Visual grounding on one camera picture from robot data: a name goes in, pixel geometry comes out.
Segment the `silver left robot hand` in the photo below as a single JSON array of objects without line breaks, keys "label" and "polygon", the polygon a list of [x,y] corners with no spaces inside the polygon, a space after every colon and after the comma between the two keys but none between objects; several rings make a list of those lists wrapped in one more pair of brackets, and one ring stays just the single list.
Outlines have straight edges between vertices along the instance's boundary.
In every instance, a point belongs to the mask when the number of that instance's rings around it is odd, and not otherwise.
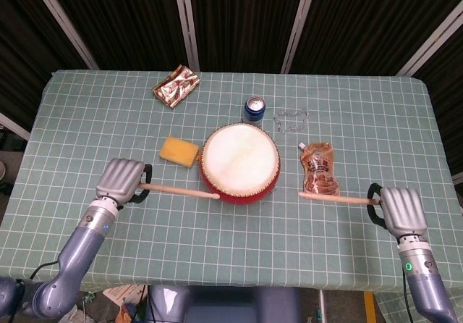
[{"label": "silver left robot hand", "polygon": [[149,195],[148,189],[136,194],[143,175],[145,182],[151,183],[153,168],[151,164],[132,159],[113,158],[106,166],[96,186],[96,196],[99,199],[110,198],[121,209],[125,204],[142,203]]}]

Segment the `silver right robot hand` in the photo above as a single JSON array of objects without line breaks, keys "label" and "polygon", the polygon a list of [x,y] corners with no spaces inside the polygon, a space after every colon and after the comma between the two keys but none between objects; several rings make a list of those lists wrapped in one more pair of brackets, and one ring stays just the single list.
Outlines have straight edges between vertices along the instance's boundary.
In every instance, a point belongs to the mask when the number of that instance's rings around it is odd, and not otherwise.
[{"label": "silver right robot hand", "polygon": [[388,230],[396,239],[405,236],[423,236],[428,228],[420,195],[416,190],[408,188],[384,188],[372,183],[367,197],[379,196],[379,206],[383,216],[376,214],[372,204],[367,205],[371,222]]}]

